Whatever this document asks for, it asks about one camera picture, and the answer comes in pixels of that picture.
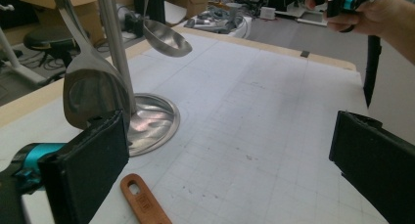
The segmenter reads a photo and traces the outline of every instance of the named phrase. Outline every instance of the round metal base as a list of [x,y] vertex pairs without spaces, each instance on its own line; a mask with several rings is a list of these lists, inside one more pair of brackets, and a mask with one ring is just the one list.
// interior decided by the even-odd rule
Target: round metal base
[[153,94],[134,94],[137,112],[128,130],[131,157],[148,153],[167,142],[180,123],[179,109],[169,100]]

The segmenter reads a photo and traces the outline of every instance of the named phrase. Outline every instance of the white table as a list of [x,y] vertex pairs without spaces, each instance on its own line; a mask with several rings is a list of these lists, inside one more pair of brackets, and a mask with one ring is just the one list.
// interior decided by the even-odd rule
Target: white table
[[[175,103],[179,130],[129,160],[91,223],[137,223],[119,188],[129,173],[143,177],[173,223],[386,223],[328,160],[337,111],[368,113],[358,72],[177,29],[193,45],[188,56],[165,57],[147,42],[127,56],[134,91]],[[0,108],[8,115],[0,124],[1,170],[28,143],[78,134],[65,121],[59,88]],[[38,95],[42,103],[33,101]],[[27,101],[32,106],[22,106]],[[44,192],[24,200],[33,223],[52,222]]]

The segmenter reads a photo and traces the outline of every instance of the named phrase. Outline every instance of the spoon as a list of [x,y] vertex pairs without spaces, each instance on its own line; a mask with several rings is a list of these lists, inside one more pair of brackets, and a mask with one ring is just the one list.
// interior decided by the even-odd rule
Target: spoon
[[67,121],[76,128],[85,129],[91,117],[123,110],[127,132],[130,104],[121,75],[89,43],[70,0],[55,2],[81,51],[70,62],[65,75],[63,98]]
[[192,46],[179,33],[161,22],[146,20],[149,0],[144,3],[143,33],[150,45],[170,57],[183,57],[192,51]]

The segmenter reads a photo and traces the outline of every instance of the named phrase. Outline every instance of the wooden handle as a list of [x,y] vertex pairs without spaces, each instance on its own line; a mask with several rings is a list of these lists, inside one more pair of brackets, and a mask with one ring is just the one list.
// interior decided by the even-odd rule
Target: wooden handle
[[[139,191],[131,192],[130,187],[136,185]],[[137,174],[131,173],[121,180],[122,193],[128,200],[138,221],[143,224],[171,224],[164,210],[153,196],[144,180]]]

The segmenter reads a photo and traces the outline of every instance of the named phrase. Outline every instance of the hole in handle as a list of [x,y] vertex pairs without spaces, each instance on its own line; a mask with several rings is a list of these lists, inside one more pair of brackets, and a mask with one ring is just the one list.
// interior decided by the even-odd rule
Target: hole in handle
[[130,190],[132,195],[137,195],[140,193],[140,188],[134,182],[128,183],[128,189]]

